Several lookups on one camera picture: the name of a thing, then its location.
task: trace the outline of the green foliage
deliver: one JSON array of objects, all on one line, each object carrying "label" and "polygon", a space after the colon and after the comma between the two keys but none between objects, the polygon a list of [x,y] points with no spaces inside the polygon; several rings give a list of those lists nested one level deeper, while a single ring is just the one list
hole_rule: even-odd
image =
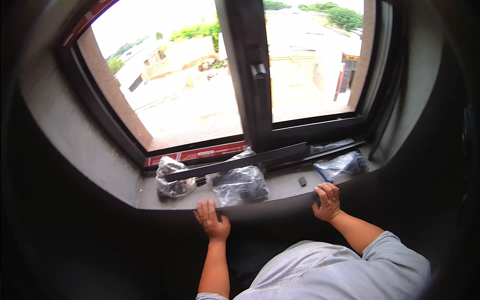
[{"label": "green foliage", "polygon": [[214,68],[214,69],[219,69],[221,67],[223,67],[223,60],[222,61],[214,61],[212,63],[212,68]]},{"label": "green foliage", "polygon": [[211,36],[215,51],[218,51],[218,34],[220,33],[220,23],[218,23],[218,16],[215,14],[215,22],[212,24],[205,24],[203,19],[198,25],[186,26],[181,30],[172,31],[170,42],[177,39],[190,39],[192,37]]},{"label": "green foliage", "polygon": [[263,0],[264,3],[264,10],[266,11],[278,11],[283,8],[290,8],[291,5],[288,5],[283,2],[277,2],[275,0]]},{"label": "green foliage", "polygon": [[349,10],[348,8],[340,7],[332,2],[315,3],[310,5],[300,4],[298,8],[306,12],[325,12],[328,14],[328,20],[332,25],[347,31],[362,27],[362,14]]},{"label": "green foliage", "polygon": [[107,61],[108,67],[110,68],[110,71],[112,71],[113,74],[117,73],[120,70],[120,68],[123,67],[123,65],[125,65],[125,63],[122,60],[119,60],[119,57],[123,53],[127,52],[133,46],[141,44],[147,38],[148,36],[144,36],[132,43],[125,43],[115,53],[107,57],[106,61]]},{"label": "green foliage", "polygon": [[108,60],[108,67],[110,71],[115,75],[125,63],[122,60],[110,59]]},{"label": "green foliage", "polygon": [[139,44],[143,43],[143,41],[146,40],[147,38],[148,38],[148,36],[144,36],[142,38],[137,39],[136,41],[134,41],[132,43],[125,43],[115,53],[113,53],[112,55],[107,57],[107,61],[110,61],[111,59],[117,60],[123,53],[127,52],[127,50],[129,50],[130,48],[132,48],[135,45],[139,45]]},{"label": "green foliage", "polygon": [[314,3],[310,5],[300,4],[299,9],[303,11],[315,11],[315,12],[326,12],[329,9],[334,7],[340,7],[338,4],[327,2],[327,3]]},{"label": "green foliage", "polygon": [[355,28],[362,27],[363,15],[356,11],[343,7],[330,9],[327,14],[331,23],[337,25],[346,31],[352,31]]}]

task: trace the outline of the gray t-shirt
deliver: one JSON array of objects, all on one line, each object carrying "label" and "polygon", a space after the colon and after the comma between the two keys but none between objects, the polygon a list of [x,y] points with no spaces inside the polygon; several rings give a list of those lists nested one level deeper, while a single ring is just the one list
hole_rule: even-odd
[{"label": "gray t-shirt", "polygon": [[[389,231],[359,257],[323,242],[303,243],[272,258],[235,300],[412,299],[430,279],[429,261]],[[200,293],[197,300],[225,300]]]}]

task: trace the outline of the clear plastic bag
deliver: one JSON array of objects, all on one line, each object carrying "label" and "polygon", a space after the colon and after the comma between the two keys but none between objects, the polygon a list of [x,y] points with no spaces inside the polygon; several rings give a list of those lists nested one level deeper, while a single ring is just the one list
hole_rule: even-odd
[{"label": "clear plastic bag", "polygon": [[319,160],[315,162],[314,165],[317,171],[323,174],[324,178],[331,181],[339,179],[342,175],[355,174],[365,171],[367,168],[365,160],[358,150],[348,152],[334,159]]},{"label": "clear plastic bag", "polygon": [[[248,157],[255,152],[247,150],[227,161]],[[205,176],[207,183],[213,187],[222,206],[232,206],[242,202],[255,201],[269,196],[265,177],[256,166],[247,166]]]},{"label": "clear plastic bag", "polygon": [[315,146],[314,148],[318,149],[319,152],[324,152],[324,151],[332,150],[332,149],[335,149],[335,148],[338,148],[338,147],[341,147],[341,146],[351,144],[353,142],[355,142],[353,139],[346,139],[346,140],[341,140],[341,141],[338,141],[338,142],[333,142],[333,143],[330,143],[330,144],[325,145],[325,146]]},{"label": "clear plastic bag", "polygon": [[158,197],[178,198],[180,196],[188,195],[196,186],[195,177],[182,180],[168,182],[165,180],[165,175],[179,170],[186,170],[187,167],[175,159],[164,156],[158,163],[156,170],[156,191]]}]

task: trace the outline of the hand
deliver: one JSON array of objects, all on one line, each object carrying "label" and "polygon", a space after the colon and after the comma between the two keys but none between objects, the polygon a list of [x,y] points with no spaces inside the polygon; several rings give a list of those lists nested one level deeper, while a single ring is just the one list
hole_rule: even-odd
[{"label": "hand", "polygon": [[314,190],[320,197],[320,207],[315,201],[312,205],[313,214],[320,220],[331,222],[341,212],[338,187],[325,182],[319,184]]},{"label": "hand", "polygon": [[230,233],[230,221],[226,216],[222,216],[222,222],[219,222],[215,212],[215,202],[205,198],[204,202],[197,202],[197,210],[194,210],[195,218],[202,225],[207,233],[210,242],[226,242]]}]

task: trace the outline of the sky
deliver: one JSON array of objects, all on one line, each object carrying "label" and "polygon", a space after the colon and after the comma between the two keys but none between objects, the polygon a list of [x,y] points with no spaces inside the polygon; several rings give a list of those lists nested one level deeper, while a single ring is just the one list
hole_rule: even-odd
[{"label": "sky", "polygon": [[[299,4],[333,2],[363,13],[363,0],[279,0],[292,7]],[[119,0],[92,24],[98,47],[104,58],[120,46],[144,36],[161,32],[170,38],[173,30],[215,20],[215,0]]]}]

